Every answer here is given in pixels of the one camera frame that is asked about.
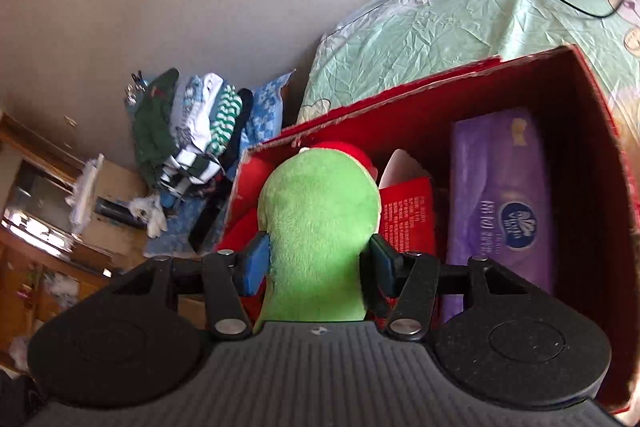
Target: red hat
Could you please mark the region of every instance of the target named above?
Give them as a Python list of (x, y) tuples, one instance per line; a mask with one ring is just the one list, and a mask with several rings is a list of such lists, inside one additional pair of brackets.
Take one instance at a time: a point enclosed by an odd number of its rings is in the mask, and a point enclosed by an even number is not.
[(360, 148), (346, 142), (340, 141), (326, 141), (312, 145), (309, 149), (332, 149), (335, 151), (341, 151), (351, 156), (354, 160), (360, 163), (365, 170), (371, 175), (374, 181), (378, 177), (378, 169), (376, 169), (371, 161), (371, 158)]

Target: round black pad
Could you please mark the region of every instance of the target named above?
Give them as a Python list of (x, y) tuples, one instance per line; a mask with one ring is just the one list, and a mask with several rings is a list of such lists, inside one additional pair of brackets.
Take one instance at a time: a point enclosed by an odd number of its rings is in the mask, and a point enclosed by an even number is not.
[(593, 397), (609, 367), (604, 332), (548, 296), (494, 296), (434, 333), (446, 374), (476, 396), (512, 406)]
[(200, 359), (198, 330), (150, 298), (111, 295), (82, 304), (31, 339), (31, 373), (57, 399), (137, 405), (177, 387)]

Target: purple tissue package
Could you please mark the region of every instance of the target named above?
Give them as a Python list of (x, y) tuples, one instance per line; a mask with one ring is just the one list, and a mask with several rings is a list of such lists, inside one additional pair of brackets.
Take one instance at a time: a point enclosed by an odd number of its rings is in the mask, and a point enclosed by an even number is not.
[[(514, 108), (456, 122), (447, 263), (487, 255), (546, 292), (552, 289), (550, 198), (538, 131)], [(463, 310), (443, 299), (442, 320)]]

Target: bed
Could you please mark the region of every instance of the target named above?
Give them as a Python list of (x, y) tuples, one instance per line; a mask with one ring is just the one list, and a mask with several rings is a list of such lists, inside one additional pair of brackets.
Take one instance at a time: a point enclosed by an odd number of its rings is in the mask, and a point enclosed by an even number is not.
[[(569, 0), (606, 13), (617, 0)], [(321, 41), (298, 122), (389, 87), (500, 55), (578, 44), (640, 180), (640, 0), (598, 20), (557, 0), (376, 0)]]

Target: wooden furniture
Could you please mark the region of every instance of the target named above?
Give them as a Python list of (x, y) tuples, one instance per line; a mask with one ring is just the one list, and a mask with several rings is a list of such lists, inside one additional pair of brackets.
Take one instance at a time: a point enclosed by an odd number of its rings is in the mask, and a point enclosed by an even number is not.
[[(67, 187), (75, 184), (82, 173), (81, 161), (1, 111), (0, 142), (0, 215), (4, 214), (6, 199), (12, 192), (23, 161)], [(140, 176), (104, 162), (96, 182), (95, 196), (127, 201), (145, 194), (146, 184)], [(69, 263), (18, 237), (14, 232), (26, 232), (12, 227), (12, 223), (5, 219), (3, 221), (3, 226), (0, 226), (0, 365), (16, 371), (8, 354), (13, 339), (21, 335), (30, 337), (38, 324), (62, 311), (58, 300), (46, 291), (46, 285), (42, 283), (44, 274), (58, 272), (76, 279), (78, 299), (84, 299), (108, 285), (110, 279), (103, 275), (105, 270), (113, 272), (117, 267), (130, 269), (145, 260), (142, 249), (146, 233), (145, 230), (119, 227), (94, 214), (81, 236), (82, 242), (76, 242), (70, 253), (63, 252), (70, 257), (72, 262)]]
[[(61, 312), (56, 298), (42, 284), (46, 271), (59, 272), (79, 283), (78, 299), (106, 286), (110, 279), (72, 266), (40, 248), (29, 245), (6, 229), (0, 229), (0, 364), (17, 371), (9, 347), (14, 337), (30, 336), (38, 321), (46, 322)], [(18, 296), (23, 283), (35, 274), (29, 302)]]

